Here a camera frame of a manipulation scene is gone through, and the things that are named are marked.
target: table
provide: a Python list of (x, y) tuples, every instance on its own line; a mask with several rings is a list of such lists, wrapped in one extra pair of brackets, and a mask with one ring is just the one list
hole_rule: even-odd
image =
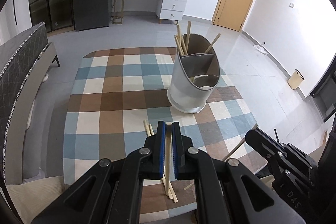
[[(64, 182), (71, 185), (101, 158), (119, 160), (143, 146), (143, 120), (179, 122), (181, 133), (195, 147), (222, 159), (256, 123), (229, 77), (221, 70), (218, 87), (200, 113), (186, 114), (167, 99), (174, 47), (118, 48), (86, 55), (70, 95), (64, 130)], [(266, 161), (246, 143), (232, 157), (252, 172)], [(140, 222), (164, 219), (196, 208), (191, 181), (177, 181), (170, 172), (178, 202), (169, 200), (162, 183), (145, 180)]]

